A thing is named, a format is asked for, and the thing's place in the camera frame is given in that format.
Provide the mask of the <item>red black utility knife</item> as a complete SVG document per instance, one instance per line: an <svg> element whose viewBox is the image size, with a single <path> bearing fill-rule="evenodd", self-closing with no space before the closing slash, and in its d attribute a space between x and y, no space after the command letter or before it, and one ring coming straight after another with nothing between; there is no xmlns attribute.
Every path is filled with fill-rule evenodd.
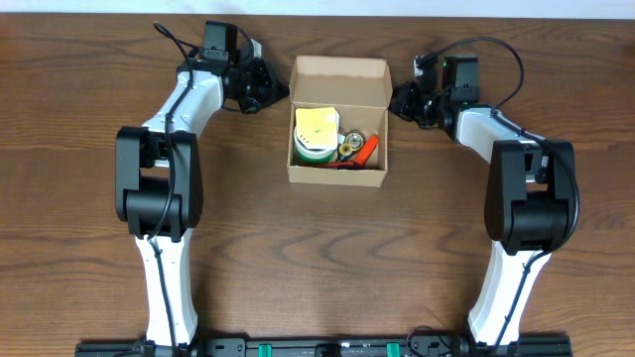
<svg viewBox="0 0 635 357"><path fill-rule="evenodd" d="M346 162L333 162L333 163L318 164L318 165L316 165L316 168L319 168L319 169L337 169L337 170L361 170L363 168L363 166L358 164L355 161L346 161Z"/></svg>

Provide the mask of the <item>cardboard box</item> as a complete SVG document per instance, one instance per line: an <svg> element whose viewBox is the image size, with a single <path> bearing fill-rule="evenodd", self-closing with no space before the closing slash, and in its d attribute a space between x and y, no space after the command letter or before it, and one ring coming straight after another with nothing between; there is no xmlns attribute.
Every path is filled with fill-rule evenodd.
<svg viewBox="0 0 635 357"><path fill-rule="evenodd" d="M290 129L299 108L332 107L339 114L339 133L361 132L378 144L361 168L323 168L298 155L289 139L290 182L379 187L388 173L388 105L392 95L388 63L383 59L298 56L290 78Z"/></svg>

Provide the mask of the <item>red blade case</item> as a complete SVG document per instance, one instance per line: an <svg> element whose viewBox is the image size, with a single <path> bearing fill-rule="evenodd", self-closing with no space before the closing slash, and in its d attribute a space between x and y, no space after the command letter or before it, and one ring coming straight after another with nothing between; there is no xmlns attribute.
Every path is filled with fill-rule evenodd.
<svg viewBox="0 0 635 357"><path fill-rule="evenodd" d="M352 160L357 167L364 167L379 144L379 137L372 135Z"/></svg>

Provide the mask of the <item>green tape roll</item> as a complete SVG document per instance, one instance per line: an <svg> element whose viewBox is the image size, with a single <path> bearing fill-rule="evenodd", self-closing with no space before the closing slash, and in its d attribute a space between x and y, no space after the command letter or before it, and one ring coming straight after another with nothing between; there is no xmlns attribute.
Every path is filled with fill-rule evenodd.
<svg viewBox="0 0 635 357"><path fill-rule="evenodd" d="M306 164L326 164L336 158L336 150L310 150L301 146L294 148L295 155Z"/></svg>

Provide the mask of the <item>black teardrop-shaped object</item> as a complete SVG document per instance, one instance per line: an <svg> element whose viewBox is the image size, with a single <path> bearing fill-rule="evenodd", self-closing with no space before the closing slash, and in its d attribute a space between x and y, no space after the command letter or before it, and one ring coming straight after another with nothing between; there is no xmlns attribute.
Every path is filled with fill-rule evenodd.
<svg viewBox="0 0 635 357"><path fill-rule="evenodd" d="M352 130L338 136L338 159L346 161L357 154L365 145L366 137L361 131Z"/></svg>

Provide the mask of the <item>black mounting rail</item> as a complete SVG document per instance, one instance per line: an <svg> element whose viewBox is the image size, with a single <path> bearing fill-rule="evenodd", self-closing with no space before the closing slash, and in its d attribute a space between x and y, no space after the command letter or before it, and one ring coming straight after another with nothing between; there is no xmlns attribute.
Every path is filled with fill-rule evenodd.
<svg viewBox="0 0 635 357"><path fill-rule="evenodd" d="M196 357L460 357L460 356L572 356L565 335L523 335L517 343L500 345L489 352L485 345L473 345L464 336L415 335L410 339L344 340L245 340L216 338L194 342L179 350L181 356Z"/></svg>

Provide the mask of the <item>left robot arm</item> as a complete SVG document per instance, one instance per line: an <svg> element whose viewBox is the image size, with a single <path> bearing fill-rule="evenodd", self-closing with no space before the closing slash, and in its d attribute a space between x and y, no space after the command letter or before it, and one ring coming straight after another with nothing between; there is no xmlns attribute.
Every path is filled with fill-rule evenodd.
<svg viewBox="0 0 635 357"><path fill-rule="evenodd" d="M176 86L161 109L116 136L115 208L142 256L149 323L142 356L193 356L197 314L191 295L190 246L203 206L198 137L212 115L235 102L256 114L289 94L261 46L236 25L208 21L203 42L154 28L183 56Z"/></svg>

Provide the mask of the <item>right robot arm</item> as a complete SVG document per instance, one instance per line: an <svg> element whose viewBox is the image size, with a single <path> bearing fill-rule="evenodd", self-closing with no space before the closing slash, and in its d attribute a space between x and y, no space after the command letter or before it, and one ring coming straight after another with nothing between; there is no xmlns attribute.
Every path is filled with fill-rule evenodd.
<svg viewBox="0 0 635 357"><path fill-rule="evenodd" d="M574 148L527 131L479 100L475 56L413 61L415 80L393 90L390 111L420 129L439 129L489 166L484 222L492 241L479 297L467 316L471 348L490 354L520 344L533 285L579 219Z"/></svg>

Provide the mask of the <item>white tape roll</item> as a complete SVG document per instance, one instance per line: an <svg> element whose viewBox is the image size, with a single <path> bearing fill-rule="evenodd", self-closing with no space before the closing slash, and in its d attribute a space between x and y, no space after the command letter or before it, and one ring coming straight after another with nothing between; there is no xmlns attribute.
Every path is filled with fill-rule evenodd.
<svg viewBox="0 0 635 357"><path fill-rule="evenodd" d="M310 153L313 156L331 154L338 148L340 144L344 142L344 139L345 139L345 136L343 134L338 134L337 143L334 146L328 146L325 148L312 148L308 144L306 144L305 141L301 138L300 134L298 133L298 129L297 128L294 129L294 141L296 143L296 146L300 148L300 151L303 154Z"/></svg>

